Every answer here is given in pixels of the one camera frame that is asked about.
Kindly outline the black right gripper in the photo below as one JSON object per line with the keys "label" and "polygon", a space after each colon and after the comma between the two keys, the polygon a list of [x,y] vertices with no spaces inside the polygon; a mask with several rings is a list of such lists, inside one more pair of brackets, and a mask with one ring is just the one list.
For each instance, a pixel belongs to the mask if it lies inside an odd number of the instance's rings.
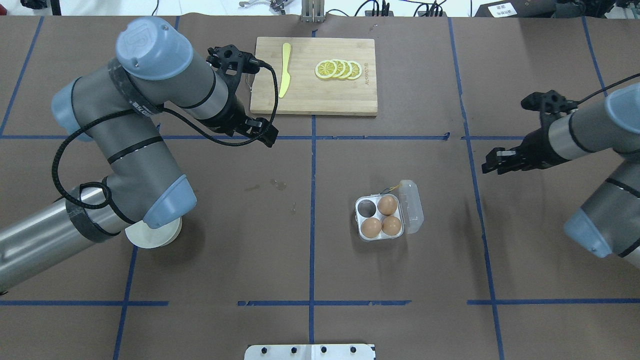
{"label": "black right gripper", "polygon": [[490,150],[481,170],[483,174],[506,174],[519,170],[544,170],[560,163],[561,157],[551,147],[546,131],[535,130],[525,136],[518,150],[503,147]]}

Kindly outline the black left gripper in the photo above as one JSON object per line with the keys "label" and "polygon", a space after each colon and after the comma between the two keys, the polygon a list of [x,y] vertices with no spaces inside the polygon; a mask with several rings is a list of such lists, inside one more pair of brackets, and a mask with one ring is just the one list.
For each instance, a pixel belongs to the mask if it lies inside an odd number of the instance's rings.
{"label": "black left gripper", "polygon": [[277,141],[279,130],[276,127],[266,129],[270,123],[267,118],[248,117],[242,101],[233,97],[212,118],[212,131],[227,137],[242,135],[249,138],[249,141],[258,141],[268,148],[272,148]]}

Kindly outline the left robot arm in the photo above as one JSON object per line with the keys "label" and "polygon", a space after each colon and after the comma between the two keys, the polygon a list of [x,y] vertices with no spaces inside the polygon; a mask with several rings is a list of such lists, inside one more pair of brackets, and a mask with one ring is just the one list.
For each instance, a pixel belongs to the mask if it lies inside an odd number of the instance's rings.
{"label": "left robot arm", "polygon": [[[242,76],[274,68],[235,45],[198,54],[165,19],[128,23],[105,66],[58,91],[51,112],[68,133],[55,151],[51,178],[60,197],[1,231],[1,293],[137,223],[158,229],[197,204],[153,116],[167,113],[217,144],[241,147],[278,137],[270,117],[251,117],[236,96]],[[76,139],[94,141],[112,173],[64,189],[59,168]]]}

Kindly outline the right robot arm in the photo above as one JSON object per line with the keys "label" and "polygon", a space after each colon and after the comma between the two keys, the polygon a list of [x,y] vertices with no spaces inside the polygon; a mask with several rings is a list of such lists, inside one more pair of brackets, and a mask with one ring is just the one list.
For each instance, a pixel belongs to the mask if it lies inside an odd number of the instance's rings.
{"label": "right robot arm", "polygon": [[639,267],[639,84],[614,89],[599,100],[571,100],[551,89],[532,92],[521,107],[537,112],[538,128],[512,147],[490,150],[483,173],[542,171],[584,166],[578,184],[594,189],[567,219],[566,235],[597,258]]}

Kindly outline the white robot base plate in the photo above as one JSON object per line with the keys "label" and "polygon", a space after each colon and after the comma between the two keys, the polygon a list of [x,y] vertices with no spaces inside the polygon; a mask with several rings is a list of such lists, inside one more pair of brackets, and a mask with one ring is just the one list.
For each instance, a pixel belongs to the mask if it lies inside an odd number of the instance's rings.
{"label": "white robot base plate", "polygon": [[245,360],[376,360],[374,344],[255,344],[247,347]]}

